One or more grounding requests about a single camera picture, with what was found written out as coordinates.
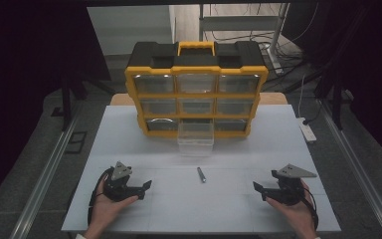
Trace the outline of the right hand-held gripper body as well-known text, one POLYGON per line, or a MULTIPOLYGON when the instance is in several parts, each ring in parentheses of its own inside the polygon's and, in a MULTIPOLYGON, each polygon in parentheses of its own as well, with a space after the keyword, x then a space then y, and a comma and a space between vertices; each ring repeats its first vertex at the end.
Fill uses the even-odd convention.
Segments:
POLYGON ((272 177, 278 181, 278 188, 270 189, 267 197, 284 205, 296 205, 304 198, 301 180, 315 178, 316 174, 298 166, 288 164, 282 169, 272 171, 272 177))

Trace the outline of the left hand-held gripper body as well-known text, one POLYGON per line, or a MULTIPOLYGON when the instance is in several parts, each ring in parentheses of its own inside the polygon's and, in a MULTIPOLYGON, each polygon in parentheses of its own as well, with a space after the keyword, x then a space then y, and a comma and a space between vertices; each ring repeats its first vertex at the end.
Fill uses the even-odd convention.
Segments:
POLYGON ((137 196, 139 192, 144 191, 142 186, 127 185, 131 174, 131 167, 118 161, 115 166, 104 172, 103 194, 110 200, 119 202, 131 196, 137 196))

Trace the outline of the clear plastic drawer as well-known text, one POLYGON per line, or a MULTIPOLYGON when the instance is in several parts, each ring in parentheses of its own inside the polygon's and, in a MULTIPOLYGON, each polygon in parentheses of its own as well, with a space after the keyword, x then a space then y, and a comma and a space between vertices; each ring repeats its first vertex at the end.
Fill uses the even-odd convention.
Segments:
POLYGON ((209 119, 179 123, 177 144, 182 155, 209 156, 214 146, 214 125, 209 119))

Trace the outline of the yellow and black drawer organizer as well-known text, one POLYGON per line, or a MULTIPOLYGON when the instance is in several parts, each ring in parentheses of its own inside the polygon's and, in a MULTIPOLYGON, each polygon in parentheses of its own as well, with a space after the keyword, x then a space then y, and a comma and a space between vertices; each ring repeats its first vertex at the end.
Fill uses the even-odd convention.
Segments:
POLYGON ((220 138, 249 135, 269 70, 251 41, 138 42, 124 74, 145 135, 197 129, 220 138))

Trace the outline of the person's left hand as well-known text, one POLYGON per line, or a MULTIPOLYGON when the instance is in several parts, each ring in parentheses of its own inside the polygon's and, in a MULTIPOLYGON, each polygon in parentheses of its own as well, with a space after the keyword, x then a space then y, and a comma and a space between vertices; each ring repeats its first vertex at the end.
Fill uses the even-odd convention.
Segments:
POLYGON ((121 210, 138 200, 137 196, 131 196, 119 202, 113 202, 103 193, 103 179, 97 188, 97 197, 93 207, 93 215, 89 228, 104 230, 117 218, 121 210))

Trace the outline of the person's right hand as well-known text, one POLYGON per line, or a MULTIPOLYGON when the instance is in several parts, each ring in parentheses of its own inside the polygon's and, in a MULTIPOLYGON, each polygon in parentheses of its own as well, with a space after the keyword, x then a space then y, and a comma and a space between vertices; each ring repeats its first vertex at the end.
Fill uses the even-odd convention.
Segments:
POLYGON ((302 201, 293 206, 286 206, 268 197, 267 202, 286 218, 296 236, 300 231, 316 232, 310 210, 302 201))

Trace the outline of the white power strip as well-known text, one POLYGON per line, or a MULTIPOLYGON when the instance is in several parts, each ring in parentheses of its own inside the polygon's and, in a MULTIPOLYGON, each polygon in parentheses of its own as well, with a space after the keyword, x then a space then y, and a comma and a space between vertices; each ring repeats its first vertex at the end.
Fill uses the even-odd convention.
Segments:
POLYGON ((306 142, 312 143, 316 141, 316 136, 308 124, 304 124, 305 118, 298 118, 298 125, 306 142))

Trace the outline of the black floor plate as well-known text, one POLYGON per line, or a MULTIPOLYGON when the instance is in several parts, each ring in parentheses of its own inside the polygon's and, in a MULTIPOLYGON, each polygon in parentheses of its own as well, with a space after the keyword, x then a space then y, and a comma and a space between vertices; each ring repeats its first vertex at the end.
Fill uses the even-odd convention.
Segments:
POLYGON ((88 133, 86 131, 75 131, 66 145, 65 154, 79 154, 85 145, 88 133))

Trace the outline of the wooden table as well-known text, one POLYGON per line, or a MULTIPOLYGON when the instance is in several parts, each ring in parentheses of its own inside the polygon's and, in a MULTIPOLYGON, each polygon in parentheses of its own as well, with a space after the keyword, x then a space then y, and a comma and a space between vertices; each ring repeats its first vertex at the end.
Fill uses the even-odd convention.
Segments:
MULTIPOLYGON (((260 105, 287 105, 287 98, 282 93, 260 93, 260 105)), ((111 106, 133 106, 134 101, 128 94, 115 94, 111 106)))

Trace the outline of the black metal stand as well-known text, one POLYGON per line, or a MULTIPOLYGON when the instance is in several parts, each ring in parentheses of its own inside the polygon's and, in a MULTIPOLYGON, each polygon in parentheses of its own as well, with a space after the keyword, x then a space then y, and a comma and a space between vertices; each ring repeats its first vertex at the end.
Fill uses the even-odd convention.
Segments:
POLYGON ((341 123, 343 91, 343 81, 339 75, 322 76, 314 90, 314 95, 317 99, 325 100, 328 95, 331 95, 331 119, 339 130, 343 130, 341 123))
POLYGON ((73 118, 71 95, 77 100, 85 100, 88 93, 79 74, 61 75, 61 82, 62 105, 53 109, 52 117, 63 118, 62 131, 65 131, 73 118))

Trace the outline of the dark curtain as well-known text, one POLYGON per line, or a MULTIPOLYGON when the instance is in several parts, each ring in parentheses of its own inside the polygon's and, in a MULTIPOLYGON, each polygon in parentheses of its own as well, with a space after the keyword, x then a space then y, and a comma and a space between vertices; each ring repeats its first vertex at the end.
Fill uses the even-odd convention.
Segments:
POLYGON ((84 2, 0 0, 0 184, 36 127, 44 98, 82 76, 108 77, 84 2))
POLYGON ((316 95, 349 91, 351 110, 382 146, 382 0, 292 0, 283 35, 325 68, 316 95))

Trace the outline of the white partition panel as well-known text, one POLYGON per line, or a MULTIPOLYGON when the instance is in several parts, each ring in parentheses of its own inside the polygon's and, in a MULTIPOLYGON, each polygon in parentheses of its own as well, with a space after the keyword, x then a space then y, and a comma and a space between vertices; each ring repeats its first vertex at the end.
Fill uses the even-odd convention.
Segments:
POLYGON ((132 52, 137 42, 173 42, 173 14, 167 5, 87 8, 105 56, 132 52))

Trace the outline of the aluminium floor rail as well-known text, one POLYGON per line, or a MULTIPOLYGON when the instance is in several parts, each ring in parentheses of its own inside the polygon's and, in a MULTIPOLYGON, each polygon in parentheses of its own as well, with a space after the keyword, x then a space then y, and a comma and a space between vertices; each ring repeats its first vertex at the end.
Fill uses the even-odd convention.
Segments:
POLYGON ((320 114, 325 118, 328 127, 330 128, 347 163, 349 164, 350 170, 354 174, 358 185, 363 191, 366 200, 371 206, 372 211, 382 228, 382 196, 379 194, 379 192, 373 185, 372 180, 370 179, 364 167, 362 166, 360 158, 355 153, 346 134, 342 129, 339 129, 336 123, 334 122, 331 115, 330 107, 324 100, 317 100, 316 102, 319 104, 320 114))
POLYGON ((79 113, 83 105, 79 104, 72 109, 72 119, 60 134, 57 144, 45 164, 32 193, 30 194, 19 218, 16 222, 9 239, 27 239, 33 223, 38 215, 39 209, 48 192, 59 163, 64 155, 68 142, 77 125, 79 113))

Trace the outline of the grey metal desk frame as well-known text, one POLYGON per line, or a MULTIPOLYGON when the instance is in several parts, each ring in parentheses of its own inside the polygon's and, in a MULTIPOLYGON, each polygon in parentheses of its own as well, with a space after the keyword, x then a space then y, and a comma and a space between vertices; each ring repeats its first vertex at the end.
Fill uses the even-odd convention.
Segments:
POLYGON ((199 40, 202 41, 207 31, 264 31, 273 32, 267 45, 267 54, 276 74, 282 75, 284 70, 278 60, 276 45, 284 25, 288 3, 282 3, 276 16, 242 15, 242 16, 205 16, 204 5, 199 5, 199 40))

